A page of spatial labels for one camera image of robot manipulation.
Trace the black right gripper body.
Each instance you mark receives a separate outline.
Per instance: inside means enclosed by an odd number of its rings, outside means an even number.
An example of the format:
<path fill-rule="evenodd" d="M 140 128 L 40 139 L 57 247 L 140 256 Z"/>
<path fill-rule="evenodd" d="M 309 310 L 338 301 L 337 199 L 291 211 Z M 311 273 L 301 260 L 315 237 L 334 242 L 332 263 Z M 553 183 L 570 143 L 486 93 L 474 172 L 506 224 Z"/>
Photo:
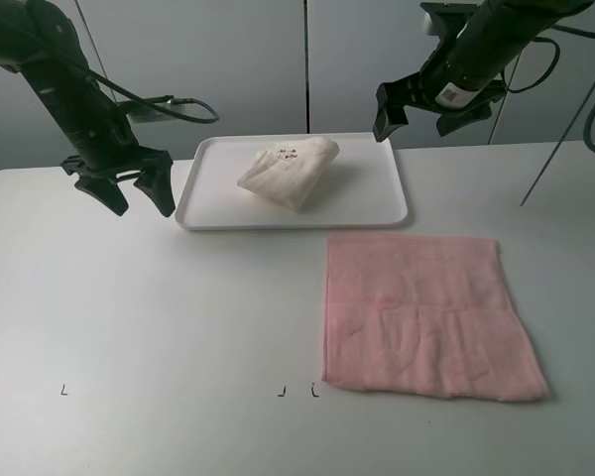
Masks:
<path fill-rule="evenodd" d="M 498 78 L 509 63 L 509 40 L 492 31 L 462 29 L 441 40 L 419 71 L 391 82 L 410 96 L 409 108 L 443 114 L 490 106 L 507 94 Z"/>

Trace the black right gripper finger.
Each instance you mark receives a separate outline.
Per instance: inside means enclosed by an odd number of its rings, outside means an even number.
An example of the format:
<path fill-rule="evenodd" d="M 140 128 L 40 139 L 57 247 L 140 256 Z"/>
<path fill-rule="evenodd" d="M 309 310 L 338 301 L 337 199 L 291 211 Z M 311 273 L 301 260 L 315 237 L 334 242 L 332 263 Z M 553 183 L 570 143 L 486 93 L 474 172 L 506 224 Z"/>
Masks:
<path fill-rule="evenodd" d="M 377 114 L 373 135 L 378 143 L 384 142 L 395 131 L 409 124 L 405 107 L 409 94 L 393 83 L 382 83 L 376 93 Z"/>
<path fill-rule="evenodd" d="M 445 137 L 465 126 L 487 120 L 490 117 L 490 106 L 478 106 L 467 111 L 441 115 L 436 121 L 436 129 L 440 137 Z"/>

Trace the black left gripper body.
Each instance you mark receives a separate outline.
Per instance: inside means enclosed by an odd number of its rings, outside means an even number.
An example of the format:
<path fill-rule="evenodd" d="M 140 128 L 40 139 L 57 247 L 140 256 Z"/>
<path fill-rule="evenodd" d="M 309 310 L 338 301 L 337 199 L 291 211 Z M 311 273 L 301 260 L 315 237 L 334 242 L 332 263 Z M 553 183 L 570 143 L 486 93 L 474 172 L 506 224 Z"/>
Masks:
<path fill-rule="evenodd" d="M 61 164 L 68 174 L 116 181 L 133 172 L 137 186 L 170 183 L 170 154 L 142 146 L 124 113 L 65 113 L 59 127 L 76 150 Z"/>

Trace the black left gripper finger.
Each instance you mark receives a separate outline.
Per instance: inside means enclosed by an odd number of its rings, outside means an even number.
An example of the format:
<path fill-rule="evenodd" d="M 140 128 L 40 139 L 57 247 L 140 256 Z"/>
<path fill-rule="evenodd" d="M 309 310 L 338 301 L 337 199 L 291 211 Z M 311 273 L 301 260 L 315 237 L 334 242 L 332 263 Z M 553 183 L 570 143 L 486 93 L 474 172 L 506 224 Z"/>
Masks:
<path fill-rule="evenodd" d="M 80 177 L 75 188 L 103 204 L 116 215 L 128 210 L 128 202 L 119 186 L 107 178 Z"/>
<path fill-rule="evenodd" d="M 175 201 L 171 184 L 173 161 L 165 158 L 143 167 L 133 186 L 140 190 L 164 217 L 175 212 Z"/>

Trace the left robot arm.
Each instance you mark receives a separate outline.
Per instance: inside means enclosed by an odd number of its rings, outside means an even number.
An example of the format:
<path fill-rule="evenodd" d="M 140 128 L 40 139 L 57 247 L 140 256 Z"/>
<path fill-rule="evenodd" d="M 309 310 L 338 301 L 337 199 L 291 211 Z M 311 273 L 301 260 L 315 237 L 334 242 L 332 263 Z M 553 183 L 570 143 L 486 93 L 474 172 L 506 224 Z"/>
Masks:
<path fill-rule="evenodd" d="M 128 202 L 119 184 L 131 180 L 163 216 L 174 213 L 170 154 L 139 144 L 126 106 L 102 91 L 58 6 L 0 1 L 0 66 L 25 78 L 74 147 L 61 167 L 76 189 L 121 216 Z"/>

